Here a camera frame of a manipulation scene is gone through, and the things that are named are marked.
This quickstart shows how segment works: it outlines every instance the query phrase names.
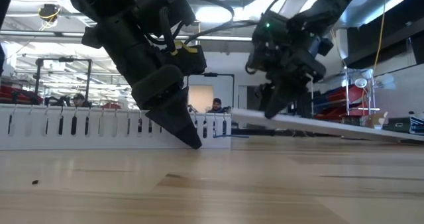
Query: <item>hanging cable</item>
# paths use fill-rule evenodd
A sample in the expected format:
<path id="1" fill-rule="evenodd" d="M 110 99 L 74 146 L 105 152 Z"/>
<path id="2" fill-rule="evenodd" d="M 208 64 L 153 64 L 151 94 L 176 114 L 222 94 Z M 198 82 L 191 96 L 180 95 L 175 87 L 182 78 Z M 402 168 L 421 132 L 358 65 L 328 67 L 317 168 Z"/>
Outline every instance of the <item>hanging cable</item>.
<path id="1" fill-rule="evenodd" d="M 376 68 L 377 68 L 377 64 L 378 64 L 378 57 L 380 56 L 380 51 L 382 49 L 383 31 L 384 31 L 384 20 L 386 18 L 386 3 L 387 3 L 387 0 L 384 0 L 383 15 L 382 15 L 382 25 L 380 27 L 380 36 L 378 38 L 377 55 L 376 55 L 376 59 L 374 61 L 374 68 L 372 69 L 372 76 L 373 76 L 373 78 L 375 78 Z M 372 89 L 372 86 L 374 86 L 374 84 L 370 84 L 369 85 L 369 87 L 371 89 Z M 362 108 L 364 108 L 364 94 L 365 94 L 365 89 L 364 89 L 364 91 L 362 91 Z"/>
<path id="2" fill-rule="evenodd" d="M 224 9 L 226 9 L 230 12 L 231 19 L 228 20 L 227 22 L 215 27 L 215 29 L 218 29 L 218 31 L 219 31 L 219 30 L 225 29 L 226 26 L 231 25 L 231 23 L 233 22 L 233 19 L 234 19 L 235 12 L 234 12 L 234 9 L 230 5 L 223 3 L 221 1 L 218 1 L 218 0 L 200 0 L 200 1 L 206 1 L 206 2 L 212 3 L 214 5 L 218 5 L 218 6 L 224 8 Z M 189 44 L 192 40 L 195 40 L 199 36 L 202 36 L 202 35 L 200 35 L 200 33 L 198 33 L 198 34 L 195 34 L 193 36 L 190 36 L 184 43 Z"/>
<path id="3" fill-rule="evenodd" d="M 48 22 L 46 22 L 45 25 L 42 25 L 38 31 L 44 31 L 44 29 L 48 28 L 54 17 L 58 14 L 58 12 L 55 15 L 49 15 L 50 18 Z M 22 49 L 26 48 L 34 39 L 36 36 L 34 36 L 32 39 L 30 39 L 28 42 L 26 42 L 20 49 L 18 49 L 14 54 L 10 55 L 9 57 L 5 58 L 4 61 L 7 61 L 8 59 L 12 58 L 14 55 L 18 54 Z"/>
<path id="4" fill-rule="evenodd" d="M 176 51 L 176 47 L 174 44 L 174 37 L 171 32 L 170 21 L 168 18 L 169 9 L 167 7 L 162 7 L 159 10 L 159 19 L 160 26 L 162 27 L 162 34 L 164 35 L 164 40 L 166 47 L 169 52 L 174 53 Z"/>
<path id="5" fill-rule="evenodd" d="M 172 38 L 176 38 L 178 36 L 178 34 L 180 33 L 182 27 L 184 26 L 183 22 L 180 22 L 177 26 L 177 29 L 174 31 L 174 33 L 172 34 Z M 166 42 L 164 40 L 158 40 L 154 37 L 152 37 L 152 35 L 150 34 L 145 34 L 146 38 L 151 41 L 151 43 L 153 44 L 157 44 L 157 45 L 166 45 Z"/>
<path id="6" fill-rule="evenodd" d="M 270 6 L 266 9 L 266 12 L 267 11 L 269 11 L 271 8 L 272 8 L 272 6 L 274 6 L 275 5 L 275 3 L 277 3 L 279 0 L 274 0 L 271 4 L 270 4 Z M 230 7 L 230 6 L 228 6 L 228 5 L 226 5 L 226 4 L 224 4 L 225 5 L 225 7 L 224 6 L 222 6 L 222 7 L 224 7 L 224 8 L 226 8 L 226 9 L 228 9 L 227 7 Z M 233 10 L 233 8 L 231 8 L 231 10 L 229 10 L 229 11 L 232 11 L 232 13 L 231 13 L 231 15 L 232 15 L 232 18 L 234 18 L 234 10 Z M 212 32 L 217 32 L 217 31 L 220 31 L 220 30 L 225 30 L 225 29 L 228 29 L 228 28 L 239 28 L 239 26 L 233 26 L 232 25 L 232 21 L 233 21 L 233 19 L 231 19 L 230 21 L 228 21 L 228 22 L 225 22 L 225 23 L 223 23 L 223 24 L 221 24 L 221 25 L 219 25 L 219 26 L 217 26 L 217 27 L 215 27 L 215 28 L 211 28 L 211 29 L 209 29 L 209 30 L 205 30 L 205 31 L 203 31 L 203 32 L 199 32 L 199 33 L 197 33 L 197 34 L 195 34 L 195 35 L 192 35 L 192 36 L 190 36 L 184 43 L 185 44 L 188 44 L 189 42 L 191 42 L 191 41 L 193 41 L 193 40 L 195 40 L 196 38 L 198 38 L 198 37 L 200 37 L 200 36 L 203 36 L 203 35 L 206 35 L 206 34 L 210 34 L 210 33 L 212 33 Z"/>

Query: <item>robotic end effector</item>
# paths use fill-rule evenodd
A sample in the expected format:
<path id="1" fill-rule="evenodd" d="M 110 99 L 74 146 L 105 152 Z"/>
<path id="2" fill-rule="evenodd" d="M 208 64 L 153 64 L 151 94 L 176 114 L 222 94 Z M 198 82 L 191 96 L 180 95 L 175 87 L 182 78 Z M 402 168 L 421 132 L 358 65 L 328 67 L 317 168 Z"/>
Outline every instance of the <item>robotic end effector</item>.
<path id="1" fill-rule="evenodd" d="M 287 19 L 267 9 L 256 27 L 254 50 L 246 71 L 266 72 L 270 83 L 261 86 L 260 109 L 271 119 L 290 102 L 307 92 L 306 85 L 324 78 L 326 56 L 333 43 L 324 36 L 352 0 L 317 0 L 312 8 Z"/>
<path id="2" fill-rule="evenodd" d="M 71 0 L 82 13 L 97 22 L 86 28 L 82 43 L 104 47 L 118 71 L 132 87 L 146 116 L 192 148 L 200 148 L 188 113 L 183 77 L 201 74 L 206 68 L 200 46 L 174 44 L 171 27 L 189 25 L 195 15 L 186 0 Z M 165 41 L 150 36 L 164 35 Z M 152 43 L 166 45 L 159 49 Z"/>

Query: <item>wood grain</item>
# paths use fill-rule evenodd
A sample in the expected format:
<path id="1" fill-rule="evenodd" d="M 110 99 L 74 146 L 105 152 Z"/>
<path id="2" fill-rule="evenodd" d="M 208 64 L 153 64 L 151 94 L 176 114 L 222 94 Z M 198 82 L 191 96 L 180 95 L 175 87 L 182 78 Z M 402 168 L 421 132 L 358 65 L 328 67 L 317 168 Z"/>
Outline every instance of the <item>wood grain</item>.
<path id="1" fill-rule="evenodd" d="M 424 223 L 423 164 L 416 146 L 335 138 L 5 151 L 0 223 Z"/>

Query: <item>person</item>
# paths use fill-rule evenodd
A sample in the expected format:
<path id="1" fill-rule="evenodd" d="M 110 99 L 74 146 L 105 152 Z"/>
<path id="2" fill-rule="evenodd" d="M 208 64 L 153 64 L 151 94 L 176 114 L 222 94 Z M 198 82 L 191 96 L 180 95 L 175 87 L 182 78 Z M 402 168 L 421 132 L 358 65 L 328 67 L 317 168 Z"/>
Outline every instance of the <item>person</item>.
<path id="1" fill-rule="evenodd" d="M 84 107 L 84 105 L 85 105 L 84 104 L 85 103 L 85 97 L 81 93 L 75 94 L 74 95 L 74 98 L 73 98 L 73 101 L 74 101 L 74 106 L 75 107 Z"/>
<path id="2" fill-rule="evenodd" d="M 224 113 L 225 110 L 221 107 L 221 99 L 215 98 L 212 102 L 212 110 L 208 111 L 208 113 Z"/>

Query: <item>yellow cable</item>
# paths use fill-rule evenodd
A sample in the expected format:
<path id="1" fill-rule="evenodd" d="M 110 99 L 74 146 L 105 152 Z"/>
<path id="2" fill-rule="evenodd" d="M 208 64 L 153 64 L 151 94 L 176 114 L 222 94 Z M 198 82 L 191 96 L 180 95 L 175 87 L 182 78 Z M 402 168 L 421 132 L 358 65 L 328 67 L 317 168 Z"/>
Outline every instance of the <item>yellow cable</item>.
<path id="1" fill-rule="evenodd" d="M 55 17 L 56 15 L 58 15 L 58 14 L 59 14 L 59 12 L 60 12 L 60 7 L 59 7 L 58 11 L 57 11 L 56 13 L 54 13 L 53 15 L 41 16 L 41 15 L 40 15 L 40 11 L 41 11 L 41 8 L 40 8 L 40 9 L 38 9 L 38 16 L 39 16 L 41 19 L 50 19 L 50 18 Z"/>
<path id="2" fill-rule="evenodd" d="M 51 17 L 50 20 L 46 22 L 46 24 L 43 27 L 41 27 L 40 31 L 43 31 L 44 29 L 46 29 L 47 26 L 50 24 L 50 22 L 52 22 L 52 20 L 53 20 L 53 17 Z"/>
<path id="3" fill-rule="evenodd" d="M 176 46 L 181 46 L 182 48 L 184 48 L 185 50 L 187 50 L 187 52 L 189 53 L 197 53 L 197 49 L 196 48 L 190 48 L 189 46 L 185 45 L 182 41 L 175 41 L 175 45 Z M 171 52 L 172 56 L 175 56 L 178 53 L 177 50 Z"/>
<path id="4" fill-rule="evenodd" d="M 377 63 L 378 63 L 378 57 L 380 55 L 380 50 L 382 49 L 382 40 L 383 40 L 383 30 L 384 30 L 384 19 L 386 17 L 386 3 L 387 0 L 384 0 L 384 5 L 383 5 L 383 16 L 382 16 L 382 26 L 380 27 L 380 37 L 378 39 L 378 48 L 377 48 L 377 55 L 376 55 L 376 60 L 374 62 L 374 68 L 372 69 L 372 77 L 374 77 L 374 74 L 376 73 L 376 68 L 377 68 Z M 362 92 L 362 104 L 364 103 L 364 94 L 365 94 L 365 89 Z"/>

